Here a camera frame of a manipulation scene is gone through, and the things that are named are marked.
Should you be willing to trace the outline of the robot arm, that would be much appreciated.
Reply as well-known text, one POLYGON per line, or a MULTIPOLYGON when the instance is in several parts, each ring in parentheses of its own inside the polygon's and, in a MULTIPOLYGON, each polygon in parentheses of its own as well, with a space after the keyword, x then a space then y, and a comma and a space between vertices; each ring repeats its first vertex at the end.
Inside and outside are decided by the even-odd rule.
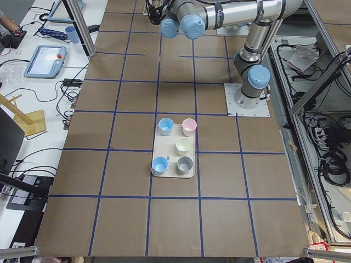
POLYGON ((241 76, 242 86, 235 93, 236 104, 251 110, 258 105, 260 95, 270 81, 269 70, 262 66, 264 49, 279 29, 279 23, 292 15, 302 1, 163 1, 160 10, 161 33, 174 38, 182 31, 188 39, 198 39, 207 30, 250 24, 243 48, 234 56, 234 65, 241 76))

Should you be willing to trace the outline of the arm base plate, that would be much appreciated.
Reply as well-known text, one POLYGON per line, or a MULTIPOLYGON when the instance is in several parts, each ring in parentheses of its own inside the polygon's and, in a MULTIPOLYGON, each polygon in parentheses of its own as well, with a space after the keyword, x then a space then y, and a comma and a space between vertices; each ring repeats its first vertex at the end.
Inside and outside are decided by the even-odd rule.
POLYGON ((270 117, 268 100, 264 89, 260 97, 251 99, 243 95, 241 83, 225 83, 225 99, 228 116, 232 117, 270 117))

